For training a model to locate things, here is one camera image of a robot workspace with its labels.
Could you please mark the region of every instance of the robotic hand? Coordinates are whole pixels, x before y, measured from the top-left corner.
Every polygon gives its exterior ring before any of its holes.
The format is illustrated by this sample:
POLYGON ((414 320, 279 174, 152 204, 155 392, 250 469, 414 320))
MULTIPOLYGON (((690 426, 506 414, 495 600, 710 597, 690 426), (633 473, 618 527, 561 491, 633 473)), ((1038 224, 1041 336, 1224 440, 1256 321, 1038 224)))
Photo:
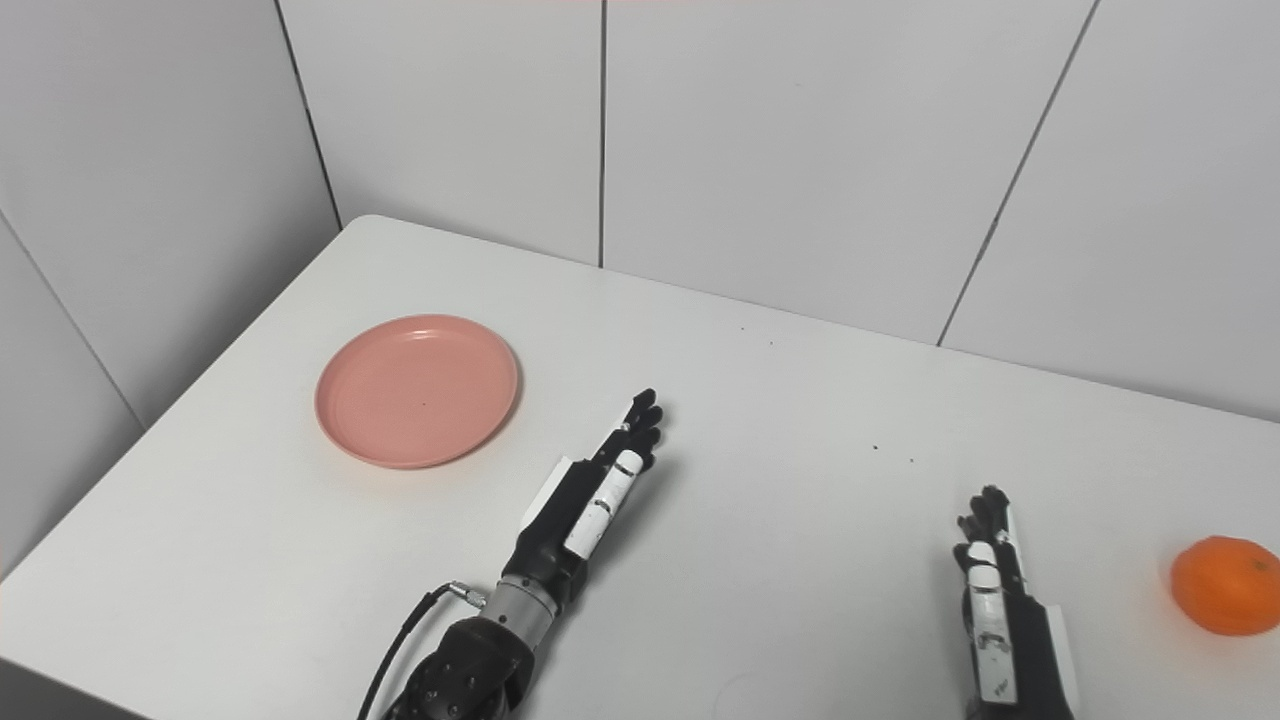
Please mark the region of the robotic hand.
POLYGON ((631 484, 654 461, 662 437, 657 395, 637 395, 620 425, 588 460, 557 465, 525 515, 516 550, 486 600, 461 583, 428 594, 404 623, 361 708, 365 720, 381 678, 426 610, 445 592, 480 607, 445 630, 422 660, 384 720, 502 720, 525 698, 534 648, 573 602, 588 578, 588 560, 617 516, 631 484))
POLYGON ((1078 693, 1062 611, 1030 596, 1009 497, 987 486, 969 510, 957 520, 968 542, 955 547, 978 683, 968 717, 1071 720, 1078 693))

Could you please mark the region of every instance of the silver cylindrical joint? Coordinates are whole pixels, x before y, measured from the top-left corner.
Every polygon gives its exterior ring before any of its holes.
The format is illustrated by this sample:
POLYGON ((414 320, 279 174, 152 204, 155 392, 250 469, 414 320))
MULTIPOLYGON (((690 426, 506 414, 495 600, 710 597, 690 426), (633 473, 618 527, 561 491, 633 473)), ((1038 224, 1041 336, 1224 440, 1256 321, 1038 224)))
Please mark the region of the silver cylindrical joint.
POLYGON ((556 601, 535 580, 506 575, 489 596, 480 616, 507 628, 529 650, 535 650, 556 620, 556 601))

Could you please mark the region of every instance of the white table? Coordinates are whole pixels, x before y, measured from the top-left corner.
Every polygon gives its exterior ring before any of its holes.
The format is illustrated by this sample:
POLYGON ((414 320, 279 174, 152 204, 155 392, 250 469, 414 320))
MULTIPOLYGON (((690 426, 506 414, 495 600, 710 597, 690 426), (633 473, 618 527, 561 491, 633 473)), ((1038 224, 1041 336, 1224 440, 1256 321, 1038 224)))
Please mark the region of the white table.
POLYGON ((558 456, 646 386, 668 441, 524 717, 959 717, 950 548, 984 483, 1066 610, 1084 717, 1280 712, 1280 634, 1212 637, 1165 589, 1202 536, 1280 548, 1280 427, 372 217, 12 573, 0 655, 156 720, 353 717, 417 597, 490 585, 558 456), (311 393, 413 313, 495 329, 524 389, 480 451, 383 470, 311 393))

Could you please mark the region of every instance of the white wall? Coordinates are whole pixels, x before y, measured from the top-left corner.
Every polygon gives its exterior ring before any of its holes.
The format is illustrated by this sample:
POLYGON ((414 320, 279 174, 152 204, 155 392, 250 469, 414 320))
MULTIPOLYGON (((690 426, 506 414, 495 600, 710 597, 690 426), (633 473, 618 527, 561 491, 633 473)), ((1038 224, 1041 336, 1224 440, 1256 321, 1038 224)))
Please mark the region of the white wall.
POLYGON ((595 264, 600 3, 280 0, 343 222, 595 264))
POLYGON ((937 341, 1091 4, 611 3, 605 266, 937 341))
POLYGON ((143 419, 337 232, 271 0, 0 22, 0 208, 143 419))
POLYGON ((4 577, 142 434, 142 425, 3 215, 0 397, 4 577))
POLYGON ((1103 0, 945 345, 1280 420, 1276 28, 1103 0))
MULTIPOLYGON (((0 575, 338 231, 271 0, 9 5, 0 575)), ((8 664, 0 698, 131 717, 8 664)))

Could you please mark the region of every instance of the black cable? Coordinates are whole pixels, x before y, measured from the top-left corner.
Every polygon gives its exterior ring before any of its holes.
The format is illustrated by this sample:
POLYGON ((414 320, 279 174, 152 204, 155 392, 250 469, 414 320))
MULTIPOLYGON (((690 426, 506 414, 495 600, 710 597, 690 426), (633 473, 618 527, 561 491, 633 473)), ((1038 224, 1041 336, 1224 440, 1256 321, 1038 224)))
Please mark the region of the black cable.
POLYGON ((449 592, 449 584, 444 583, 434 591, 424 594, 422 600, 417 601, 417 607, 408 614, 408 618, 404 620, 404 624, 401 625, 401 630, 396 635, 396 639, 392 641, 392 647, 387 648, 387 655, 383 656, 383 664, 378 666, 378 673, 374 673, 374 682, 369 684, 369 692, 365 693, 365 702, 360 706, 360 715, 356 716, 356 720, 369 719, 369 708, 374 706, 374 697, 378 696, 378 688, 381 687, 383 678, 387 675, 387 669, 392 666, 392 660, 396 659, 396 653, 399 652, 401 646, 404 644, 408 634, 413 632, 413 628, 416 628, 422 620, 428 610, 430 610, 431 606, 434 606, 447 592, 449 592))

